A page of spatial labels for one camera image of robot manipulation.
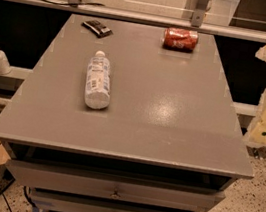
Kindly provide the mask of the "red coke can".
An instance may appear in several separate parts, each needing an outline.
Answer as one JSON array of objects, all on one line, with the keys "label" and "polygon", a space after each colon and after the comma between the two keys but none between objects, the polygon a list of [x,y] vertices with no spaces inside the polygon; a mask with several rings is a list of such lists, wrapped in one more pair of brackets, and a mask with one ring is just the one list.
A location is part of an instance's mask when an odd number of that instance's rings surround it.
[{"label": "red coke can", "polygon": [[165,29],[163,46],[192,52],[197,46],[198,36],[197,31],[171,27]]}]

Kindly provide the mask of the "black snack packet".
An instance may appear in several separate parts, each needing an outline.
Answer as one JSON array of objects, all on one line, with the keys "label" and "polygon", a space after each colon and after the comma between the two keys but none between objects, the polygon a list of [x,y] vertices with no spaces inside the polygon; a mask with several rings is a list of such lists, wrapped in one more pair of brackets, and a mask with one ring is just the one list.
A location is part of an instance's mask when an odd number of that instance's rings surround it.
[{"label": "black snack packet", "polygon": [[103,38],[112,34],[112,30],[106,27],[106,25],[101,24],[101,22],[97,20],[88,20],[82,23],[82,26],[88,28],[88,30],[92,31],[97,37]]}]

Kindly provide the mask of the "clear plastic water bottle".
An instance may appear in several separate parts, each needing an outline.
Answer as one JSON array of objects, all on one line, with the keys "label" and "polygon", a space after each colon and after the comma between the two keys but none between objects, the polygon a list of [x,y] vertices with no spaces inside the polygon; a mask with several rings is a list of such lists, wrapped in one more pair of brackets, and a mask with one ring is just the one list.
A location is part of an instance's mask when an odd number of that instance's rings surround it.
[{"label": "clear plastic water bottle", "polygon": [[93,110],[109,106],[110,61],[103,51],[97,51],[89,60],[85,81],[85,103]]}]

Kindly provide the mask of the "middle grey drawer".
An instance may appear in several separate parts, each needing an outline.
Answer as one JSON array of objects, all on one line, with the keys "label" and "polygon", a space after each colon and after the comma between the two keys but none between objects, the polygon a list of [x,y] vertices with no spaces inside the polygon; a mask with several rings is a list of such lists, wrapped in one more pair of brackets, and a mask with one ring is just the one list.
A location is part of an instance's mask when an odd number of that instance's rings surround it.
[{"label": "middle grey drawer", "polygon": [[31,198],[38,207],[54,212],[170,212],[164,209],[158,210],[110,200],[44,193],[38,190],[31,191]]}]

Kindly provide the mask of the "grey drawer cabinet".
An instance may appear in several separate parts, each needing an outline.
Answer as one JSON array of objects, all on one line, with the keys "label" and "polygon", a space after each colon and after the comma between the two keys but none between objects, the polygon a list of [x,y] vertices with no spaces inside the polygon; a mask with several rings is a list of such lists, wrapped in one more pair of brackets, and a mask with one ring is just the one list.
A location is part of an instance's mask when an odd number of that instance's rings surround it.
[{"label": "grey drawer cabinet", "polygon": [[[130,179],[224,192],[252,177],[248,153],[215,39],[192,53],[166,50],[163,30],[112,21],[95,37],[83,17],[68,19],[0,114],[0,142],[10,159]],[[110,101],[89,108],[89,60],[110,61]],[[33,188],[108,201],[110,199]],[[116,203],[191,212],[116,200]]]}]

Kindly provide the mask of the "right grey metal bracket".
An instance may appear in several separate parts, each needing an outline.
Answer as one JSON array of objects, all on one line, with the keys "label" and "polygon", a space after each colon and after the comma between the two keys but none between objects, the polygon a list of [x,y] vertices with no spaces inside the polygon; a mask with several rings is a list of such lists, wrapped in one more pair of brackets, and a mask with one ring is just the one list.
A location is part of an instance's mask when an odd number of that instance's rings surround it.
[{"label": "right grey metal bracket", "polygon": [[203,24],[209,0],[195,0],[194,11],[191,17],[191,26],[199,28]]}]

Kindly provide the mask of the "top grey drawer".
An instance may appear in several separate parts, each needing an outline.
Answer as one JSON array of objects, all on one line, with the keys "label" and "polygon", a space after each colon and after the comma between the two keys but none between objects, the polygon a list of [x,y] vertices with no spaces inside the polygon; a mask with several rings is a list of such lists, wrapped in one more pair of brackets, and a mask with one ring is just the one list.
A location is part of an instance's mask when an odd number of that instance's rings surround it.
[{"label": "top grey drawer", "polygon": [[207,212],[224,192],[130,179],[46,164],[11,160],[6,167],[20,185],[191,212]]}]

